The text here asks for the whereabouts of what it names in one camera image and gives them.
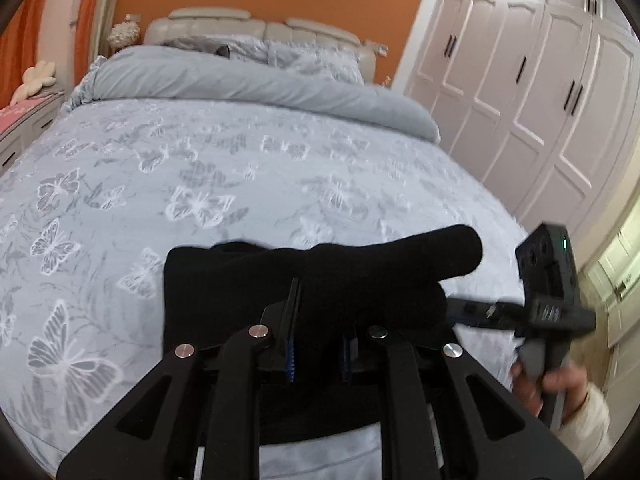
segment black cloth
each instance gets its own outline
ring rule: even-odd
[[[229,242],[178,247],[164,264],[164,352],[189,342],[222,344],[259,322],[266,306],[302,281],[296,385],[261,390],[260,442],[277,444],[353,430],[380,420],[372,387],[337,380],[340,335],[355,324],[428,330],[444,322],[440,280],[482,259],[473,229],[453,226],[387,244],[321,244],[307,251]]]

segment leather headboard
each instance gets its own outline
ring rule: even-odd
[[[376,55],[370,48],[363,46],[356,35],[346,30],[301,18],[289,18],[286,24],[265,23],[263,20],[252,19],[247,10],[226,7],[187,7],[174,10],[167,18],[159,18],[149,24],[144,44],[200,34],[244,34],[261,40],[340,46],[358,53],[358,65],[365,82],[372,83],[376,72]]]

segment metal bolt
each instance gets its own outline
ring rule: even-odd
[[[196,349],[193,347],[193,345],[190,345],[189,343],[182,343],[181,345],[178,345],[177,347],[175,347],[175,354],[180,359],[184,359],[185,357],[191,357],[195,351]]]
[[[269,327],[266,325],[253,325],[249,329],[249,335],[255,338],[266,337],[268,333]]]
[[[447,357],[457,358],[460,357],[464,351],[462,346],[456,345],[455,343],[447,343],[442,347],[442,353]]]
[[[373,339],[384,339],[388,334],[388,330],[383,326],[372,325],[367,330],[369,337]]]

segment white wardrobe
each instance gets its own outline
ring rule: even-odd
[[[408,94],[528,230],[586,234],[636,145],[640,45],[614,0],[439,0]]]

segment cream sweater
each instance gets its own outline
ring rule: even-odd
[[[609,408],[598,387],[589,384],[589,393],[581,409],[558,432],[558,439],[582,464],[585,478],[611,451]]]

